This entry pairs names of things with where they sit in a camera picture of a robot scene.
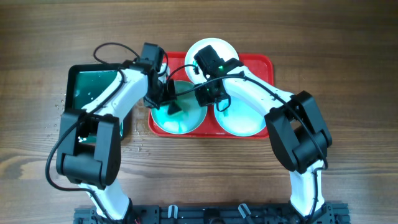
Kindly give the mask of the green dish sponge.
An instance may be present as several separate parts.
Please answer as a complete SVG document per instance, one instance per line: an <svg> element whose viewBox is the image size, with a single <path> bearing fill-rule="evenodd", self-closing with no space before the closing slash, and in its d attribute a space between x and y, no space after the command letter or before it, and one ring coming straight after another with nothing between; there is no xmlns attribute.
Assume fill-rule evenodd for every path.
<svg viewBox="0 0 398 224"><path fill-rule="evenodd" d="M180 113L183 113L183 109L175 101L169 104L167 109L167 114L169 116L176 116Z"/></svg>

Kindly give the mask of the light blue plate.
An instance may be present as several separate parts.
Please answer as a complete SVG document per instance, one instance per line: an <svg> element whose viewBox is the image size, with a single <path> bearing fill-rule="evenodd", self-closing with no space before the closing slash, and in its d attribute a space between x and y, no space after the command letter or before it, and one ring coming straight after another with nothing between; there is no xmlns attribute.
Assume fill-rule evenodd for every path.
<svg viewBox="0 0 398 224"><path fill-rule="evenodd" d="M198 128L205 120L207 107L199 106L193 91L178 96L175 102L183 109L183 113L176 116L167 114L169 105L161 106L158 110L150 110L154 123L161 130L170 134L187 134Z"/></svg>
<svg viewBox="0 0 398 224"><path fill-rule="evenodd" d="M266 127L263 116L235 97L215 104L214 115L218 124L233 136L253 136Z"/></svg>

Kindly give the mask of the white round plate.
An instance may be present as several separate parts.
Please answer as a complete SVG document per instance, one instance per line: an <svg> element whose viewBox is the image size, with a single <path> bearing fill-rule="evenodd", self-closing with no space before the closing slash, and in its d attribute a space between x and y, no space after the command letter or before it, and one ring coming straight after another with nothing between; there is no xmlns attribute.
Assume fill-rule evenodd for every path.
<svg viewBox="0 0 398 224"><path fill-rule="evenodd" d="M199 50L206 47L207 45L212 46L218 56L224 61L228 61L231 58L239 60L237 51L227 41L218 38L206 38L199 40L189 48L185 56L185 65L192 64L198 66L196 60L194 59L194 56L198 53ZM195 73L194 67L185 67L185 72L187 74L187 77L193 84L201 84L206 82L206 78L203 76L203 72L200 68L198 69L198 74Z"/></svg>

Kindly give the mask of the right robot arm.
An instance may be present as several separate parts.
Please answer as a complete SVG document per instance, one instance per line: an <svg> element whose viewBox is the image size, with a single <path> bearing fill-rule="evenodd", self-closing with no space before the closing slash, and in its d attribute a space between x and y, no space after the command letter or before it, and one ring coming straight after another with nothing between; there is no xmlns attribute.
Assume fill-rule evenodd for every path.
<svg viewBox="0 0 398 224"><path fill-rule="evenodd" d="M241 61L196 56L205 83L195 86L199 102L219 102L220 94L236 97L264 117L272 150L290 172L290 204L305 221L315 219L325 200L321 173L328 168L331 134L314 97L293 94L261 80Z"/></svg>

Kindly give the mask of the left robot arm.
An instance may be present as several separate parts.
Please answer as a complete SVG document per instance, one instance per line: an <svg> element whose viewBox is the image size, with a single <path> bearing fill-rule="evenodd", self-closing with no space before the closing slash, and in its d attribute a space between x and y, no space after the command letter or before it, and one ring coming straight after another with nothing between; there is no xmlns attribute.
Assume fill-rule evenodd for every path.
<svg viewBox="0 0 398 224"><path fill-rule="evenodd" d="M140 99L153 108L164 102L167 84L160 78L170 69L163 62L142 60L74 65L68 74L67 98L74 94L78 73L103 71L115 71L116 76L91 103L81 109L66 108L60 137L47 160L55 156L57 172L77 185L74 191L91 197L101 223L139 223L116 178L121 165L120 125Z"/></svg>

